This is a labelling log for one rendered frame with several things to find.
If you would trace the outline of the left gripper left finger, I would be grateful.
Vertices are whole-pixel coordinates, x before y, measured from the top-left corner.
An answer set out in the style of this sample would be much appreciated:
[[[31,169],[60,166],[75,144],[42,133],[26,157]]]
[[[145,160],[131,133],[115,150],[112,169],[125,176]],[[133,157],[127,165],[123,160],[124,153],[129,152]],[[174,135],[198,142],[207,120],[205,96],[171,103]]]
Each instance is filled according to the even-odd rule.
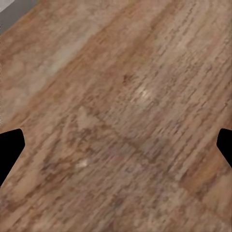
[[[25,147],[21,129],[0,134],[0,186]]]

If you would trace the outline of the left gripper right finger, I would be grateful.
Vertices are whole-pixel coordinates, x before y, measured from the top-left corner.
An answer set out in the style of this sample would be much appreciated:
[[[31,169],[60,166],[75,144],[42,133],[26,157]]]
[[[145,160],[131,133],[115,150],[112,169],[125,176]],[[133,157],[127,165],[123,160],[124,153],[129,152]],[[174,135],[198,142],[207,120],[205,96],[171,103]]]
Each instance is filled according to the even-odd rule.
[[[232,130],[220,129],[217,146],[232,167]]]

